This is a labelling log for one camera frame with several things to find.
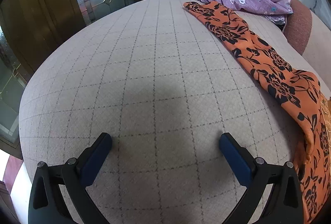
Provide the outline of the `pink and maroon bolster pillow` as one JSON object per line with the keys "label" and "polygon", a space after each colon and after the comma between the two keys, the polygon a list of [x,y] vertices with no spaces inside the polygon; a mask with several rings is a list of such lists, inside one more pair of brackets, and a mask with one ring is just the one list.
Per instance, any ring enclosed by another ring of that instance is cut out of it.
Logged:
{"label": "pink and maroon bolster pillow", "polygon": [[318,72],[330,80],[330,29],[300,0],[291,0],[283,34],[288,43]]}

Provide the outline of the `orange black floral cloth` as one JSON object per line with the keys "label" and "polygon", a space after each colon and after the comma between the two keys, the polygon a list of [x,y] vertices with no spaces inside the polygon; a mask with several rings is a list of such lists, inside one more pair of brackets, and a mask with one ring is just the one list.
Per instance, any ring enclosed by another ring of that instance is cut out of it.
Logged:
{"label": "orange black floral cloth", "polygon": [[184,8],[223,42],[242,67],[298,123],[294,168],[299,176],[303,221],[330,221],[330,100],[309,71],[291,67],[230,8],[212,1],[186,2]]}

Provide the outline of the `wooden glass panel door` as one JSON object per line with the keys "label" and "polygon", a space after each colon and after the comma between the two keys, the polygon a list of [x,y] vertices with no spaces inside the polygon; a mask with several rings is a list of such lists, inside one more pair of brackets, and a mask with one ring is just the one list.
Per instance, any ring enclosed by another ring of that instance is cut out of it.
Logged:
{"label": "wooden glass panel door", "polygon": [[101,133],[111,156],[153,132],[151,103],[159,0],[1,0],[1,29],[18,59],[1,88],[2,130],[18,133],[32,175],[77,157]]}

